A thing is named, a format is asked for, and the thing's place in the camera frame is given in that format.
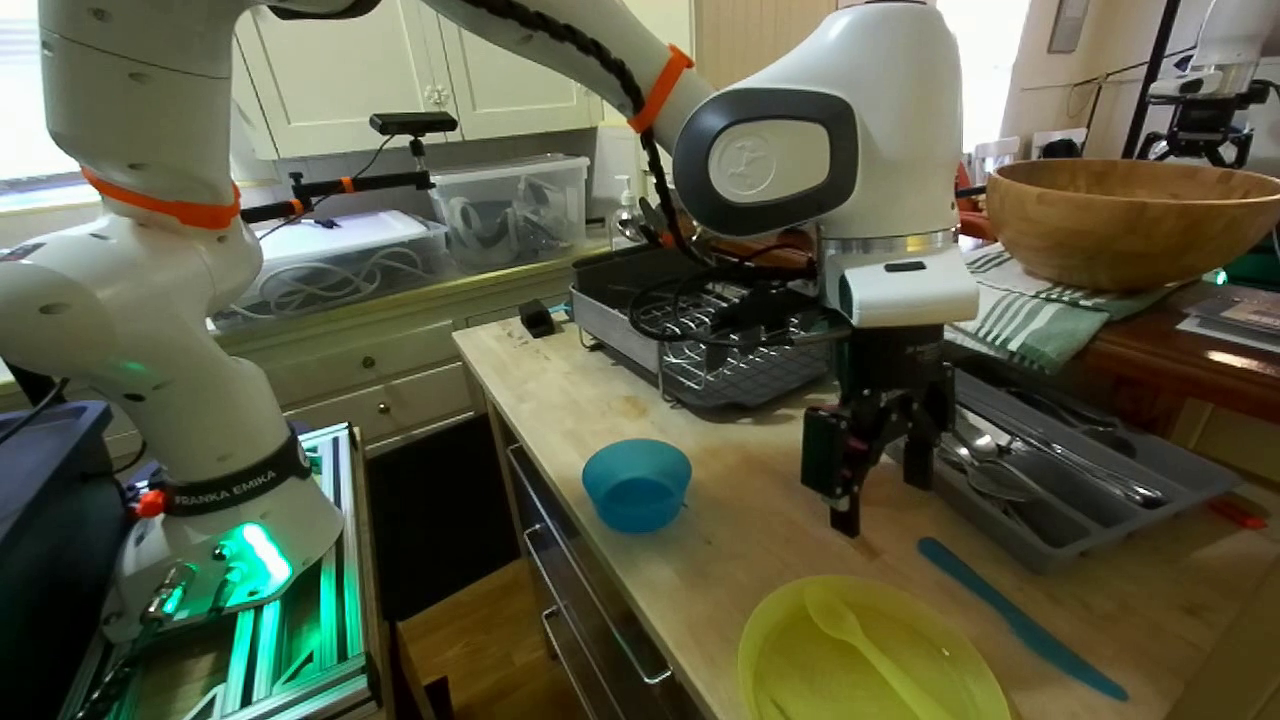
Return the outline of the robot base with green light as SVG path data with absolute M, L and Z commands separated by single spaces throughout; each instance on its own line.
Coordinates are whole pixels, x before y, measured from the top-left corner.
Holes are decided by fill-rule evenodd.
M 386 720 L 364 451 L 354 423 L 300 436 L 324 515 L 243 519 L 177 565 L 141 519 L 134 596 L 111 596 L 55 720 Z

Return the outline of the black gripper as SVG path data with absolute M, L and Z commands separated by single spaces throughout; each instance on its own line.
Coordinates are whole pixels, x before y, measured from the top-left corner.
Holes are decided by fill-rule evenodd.
M 859 496 L 886 441 L 906 441 L 906 481 L 931 486 L 931 451 L 953 430 L 944 330 L 853 330 L 836 345 L 842 408 L 804 413 L 802 486 L 828 505 L 842 536 L 859 531 Z

